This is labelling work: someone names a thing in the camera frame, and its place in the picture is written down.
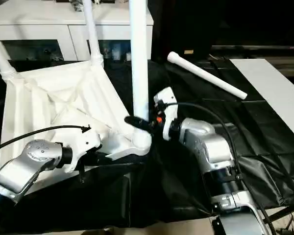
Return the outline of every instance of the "white pipe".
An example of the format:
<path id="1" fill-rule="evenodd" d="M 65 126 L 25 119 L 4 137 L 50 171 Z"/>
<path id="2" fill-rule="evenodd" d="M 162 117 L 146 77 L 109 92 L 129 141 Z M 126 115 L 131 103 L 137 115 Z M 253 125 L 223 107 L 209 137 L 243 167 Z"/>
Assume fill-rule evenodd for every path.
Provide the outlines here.
<path id="1" fill-rule="evenodd" d="M 221 79 L 217 78 L 216 76 L 208 73 L 207 71 L 197 67 L 196 65 L 188 62 L 187 60 L 180 57 L 177 53 L 171 51 L 168 55 L 168 61 L 174 64 L 181 66 L 182 68 L 194 73 L 195 75 L 207 80 L 215 84 L 216 86 L 224 89 L 225 91 L 237 96 L 238 98 L 245 99 L 247 94 L 242 92 L 241 90 L 233 87 L 232 85 L 222 81 Z"/>
<path id="2" fill-rule="evenodd" d="M 10 65 L 10 63 L 4 57 L 1 51 L 0 51 L 0 74 L 3 76 L 3 78 L 10 78 L 16 74 L 15 69 Z"/>
<path id="3" fill-rule="evenodd" d="M 99 50 L 96 25 L 93 17 L 92 0 L 83 0 L 83 5 L 87 31 L 89 34 L 90 61 L 93 65 L 100 64 L 101 66 L 103 66 L 103 56 L 101 55 Z"/>
<path id="4" fill-rule="evenodd" d="M 148 120 L 146 0 L 130 0 L 129 11 L 131 22 L 133 110 L 135 116 Z M 145 131 L 135 129 L 132 142 L 137 148 L 150 148 L 151 136 Z"/>

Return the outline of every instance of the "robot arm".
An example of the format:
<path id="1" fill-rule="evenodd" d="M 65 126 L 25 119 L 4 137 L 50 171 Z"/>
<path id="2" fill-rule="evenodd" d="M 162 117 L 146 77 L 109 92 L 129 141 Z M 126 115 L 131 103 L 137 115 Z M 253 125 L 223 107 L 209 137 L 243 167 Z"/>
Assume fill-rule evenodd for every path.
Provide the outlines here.
<path id="1" fill-rule="evenodd" d="M 0 169 L 0 223 L 22 199 L 40 172 L 68 165 L 72 172 L 78 160 L 89 150 L 100 148 L 100 138 L 94 130 L 76 136 L 76 142 L 63 147 L 61 143 L 33 140 L 22 153 Z"/>
<path id="2" fill-rule="evenodd" d="M 163 139 L 179 141 L 198 162 L 212 210 L 219 216 L 212 222 L 215 234 L 268 235 L 257 207 L 245 189 L 228 142 L 216 134 L 213 125 L 191 118 L 177 119 L 177 105 L 171 88 L 154 97 L 157 117 L 146 123 L 137 117 L 125 121 L 150 133 L 161 130 Z"/>

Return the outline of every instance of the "wire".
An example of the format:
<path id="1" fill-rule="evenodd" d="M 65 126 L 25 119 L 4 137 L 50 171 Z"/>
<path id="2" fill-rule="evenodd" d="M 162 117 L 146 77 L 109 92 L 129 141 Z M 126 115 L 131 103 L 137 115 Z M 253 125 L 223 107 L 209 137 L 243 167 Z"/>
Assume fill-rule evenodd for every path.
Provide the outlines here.
<path id="1" fill-rule="evenodd" d="M 237 167 L 238 172 L 240 174 L 242 174 L 241 167 L 240 167 L 239 160 L 238 160 L 238 157 L 237 157 L 237 152 L 236 152 L 236 148 L 235 148 L 235 145 L 234 145 L 233 138 L 232 138 L 232 136 L 231 136 L 228 128 L 226 127 L 225 123 L 222 121 L 221 117 L 219 117 L 219 115 L 217 115 L 215 112 L 213 112 L 210 109 L 207 109 L 206 107 L 203 107 L 203 106 L 201 106 L 199 104 L 193 104 L 193 103 L 188 103 L 188 102 L 176 102 L 176 103 L 167 103 L 165 105 L 167 107 L 168 106 L 171 106 L 171 105 L 191 106 L 191 107 L 198 108 L 198 109 L 200 109 L 200 110 L 202 110 L 202 111 L 210 114 L 211 116 L 213 116 L 221 124 L 221 126 L 224 128 L 224 130 L 226 132 L 226 135 L 227 135 L 227 137 L 229 139 L 229 142 L 230 142 L 230 147 L 232 149 L 232 155 L 233 155 L 233 159 L 234 159 L 235 165 Z M 244 184 L 245 184 L 246 188 L 248 189 L 248 191 L 250 192 L 251 196 L 254 198 L 254 201 L 257 204 L 257 206 L 259 207 L 259 210 L 264 215 L 265 220 L 267 221 L 267 223 L 269 225 L 269 228 L 271 230 L 272 235 L 276 235 L 274 226 L 273 226 L 272 222 L 270 221 L 270 218 L 269 218 L 269 216 L 268 216 L 265 208 L 257 201 L 257 199 L 255 197 L 255 194 L 251 190 L 251 187 L 248 185 L 248 183 L 246 182 L 246 180 L 243 180 L 242 179 L 242 181 L 244 182 Z"/>
<path id="2" fill-rule="evenodd" d="M 13 139 L 7 141 L 7 142 L 4 142 L 4 143 L 0 144 L 0 149 L 3 148 L 3 147 L 6 147 L 7 145 L 12 144 L 12 143 L 14 143 L 16 141 L 24 139 L 24 138 L 26 138 L 28 136 L 33 136 L 33 135 L 36 135 L 36 134 L 44 132 L 44 131 L 50 131 L 50 130 L 62 129 L 62 128 L 78 128 L 78 129 L 81 129 L 82 132 L 85 132 L 85 131 L 88 131 L 90 129 L 90 126 L 85 127 L 85 126 L 75 126 L 75 125 L 62 125 L 62 126 L 52 126 L 52 127 L 43 128 L 43 129 L 40 129 L 40 130 L 37 130 L 37 131 L 32 131 L 32 132 L 29 132 L 27 134 L 18 136 L 16 138 L 13 138 Z"/>

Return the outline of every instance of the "white table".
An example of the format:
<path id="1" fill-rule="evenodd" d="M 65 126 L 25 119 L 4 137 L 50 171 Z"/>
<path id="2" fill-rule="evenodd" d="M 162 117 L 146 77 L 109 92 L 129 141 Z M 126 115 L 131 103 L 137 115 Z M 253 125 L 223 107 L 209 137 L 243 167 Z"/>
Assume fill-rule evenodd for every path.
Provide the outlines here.
<path id="1" fill-rule="evenodd" d="M 231 61 L 294 133 L 294 85 L 265 59 Z"/>
<path id="2" fill-rule="evenodd" d="M 93 15 L 99 40 L 130 40 L 128 3 L 93 5 Z M 150 58 L 153 19 L 148 10 L 146 27 Z M 56 39 L 64 60 L 89 59 L 84 13 L 75 12 L 70 3 L 9 0 L 0 5 L 0 40 L 39 39 Z"/>

